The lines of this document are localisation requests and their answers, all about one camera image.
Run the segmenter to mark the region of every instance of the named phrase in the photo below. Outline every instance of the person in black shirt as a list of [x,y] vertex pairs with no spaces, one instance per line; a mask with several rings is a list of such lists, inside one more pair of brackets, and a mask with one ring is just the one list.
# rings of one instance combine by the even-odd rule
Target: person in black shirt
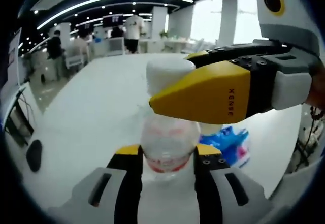
[[64,71],[64,58],[60,35],[60,30],[56,30],[54,36],[47,42],[47,52],[49,54],[49,59],[52,59],[54,62],[56,78],[58,81],[63,76]]
[[111,32],[111,38],[118,38],[123,37],[124,32],[119,28],[119,26],[113,27],[113,30]]

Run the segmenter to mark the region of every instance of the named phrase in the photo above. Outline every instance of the window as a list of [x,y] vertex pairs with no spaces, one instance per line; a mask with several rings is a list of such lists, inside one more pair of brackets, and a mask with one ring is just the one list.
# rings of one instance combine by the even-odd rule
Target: window
[[193,9],[190,37],[214,43],[219,39],[222,0],[200,0]]
[[251,43],[260,39],[257,0],[238,0],[234,44]]

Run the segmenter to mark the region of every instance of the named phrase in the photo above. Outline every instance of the black pants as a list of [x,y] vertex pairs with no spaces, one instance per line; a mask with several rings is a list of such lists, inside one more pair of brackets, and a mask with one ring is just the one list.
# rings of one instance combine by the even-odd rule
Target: black pants
[[124,44],[125,44],[126,48],[132,54],[134,54],[138,51],[138,42],[139,42],[139,40],[128,40],[128,39],[124,40]]

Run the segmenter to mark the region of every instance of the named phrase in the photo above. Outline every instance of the plastic bottle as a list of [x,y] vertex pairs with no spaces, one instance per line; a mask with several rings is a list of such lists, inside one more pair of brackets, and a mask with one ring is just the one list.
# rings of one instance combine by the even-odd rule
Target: plastic bottle
[[185,167],[199,137],[197,122],[152,113],[144,123],[141,146],[148,166],[168,178]]

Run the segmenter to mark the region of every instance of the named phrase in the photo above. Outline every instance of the white bottle cap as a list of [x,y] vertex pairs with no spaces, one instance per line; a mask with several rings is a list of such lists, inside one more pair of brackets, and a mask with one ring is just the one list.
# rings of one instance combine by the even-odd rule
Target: white bottle cap
[[195,69],[186,59],[156,59],[147,64],[148,93],[153,96]]

